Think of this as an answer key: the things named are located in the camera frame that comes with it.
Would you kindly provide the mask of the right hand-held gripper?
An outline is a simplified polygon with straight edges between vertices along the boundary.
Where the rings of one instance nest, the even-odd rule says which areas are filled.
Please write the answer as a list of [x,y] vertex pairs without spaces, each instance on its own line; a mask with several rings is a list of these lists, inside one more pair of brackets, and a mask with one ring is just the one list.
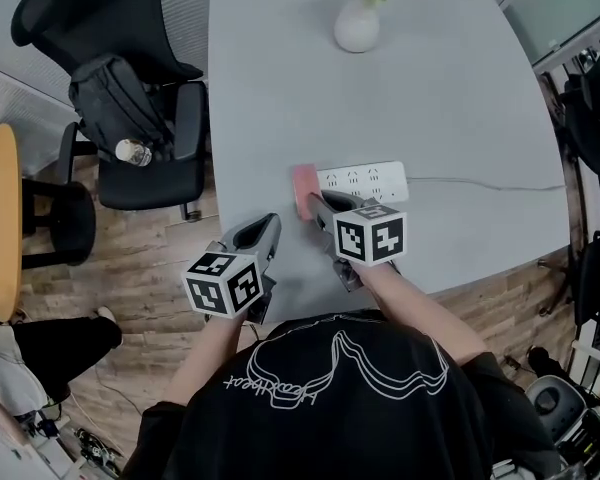
[[347,291],[362,286],[356,265],[373,267],[406,254],[407,216],[376,199],[336,191],[307,196],[312,220],[324,235],[324,252]]

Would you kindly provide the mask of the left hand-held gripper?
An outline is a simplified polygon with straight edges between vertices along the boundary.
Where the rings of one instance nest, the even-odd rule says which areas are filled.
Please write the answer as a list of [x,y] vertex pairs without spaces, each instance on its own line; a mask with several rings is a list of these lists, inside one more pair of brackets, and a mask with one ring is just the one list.
[[192,310],[261,324],[276,285],[266,270],[277,252],[281,231],[279,215],[268,213],[211,242],[182,273]]

